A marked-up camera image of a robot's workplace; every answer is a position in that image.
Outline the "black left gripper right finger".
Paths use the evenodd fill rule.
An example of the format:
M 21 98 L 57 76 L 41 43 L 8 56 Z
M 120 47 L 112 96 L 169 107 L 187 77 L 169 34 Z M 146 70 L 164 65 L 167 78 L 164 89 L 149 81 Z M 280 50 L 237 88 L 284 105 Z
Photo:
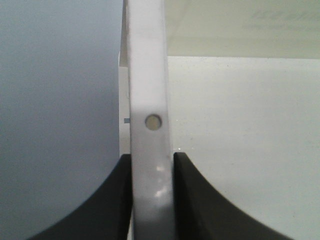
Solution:
M 186 153 L 174 159 L 174 204 L 180 240 L 286 240 L 221 195 Z

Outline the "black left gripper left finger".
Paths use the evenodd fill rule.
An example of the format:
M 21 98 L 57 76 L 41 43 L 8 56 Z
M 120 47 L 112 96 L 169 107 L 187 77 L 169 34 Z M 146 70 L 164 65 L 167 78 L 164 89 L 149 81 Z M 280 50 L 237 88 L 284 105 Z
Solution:
M 126 240 L 132 212 L 132 161 L 123 154 L 102 185 L 68 216 L 31 240 Z

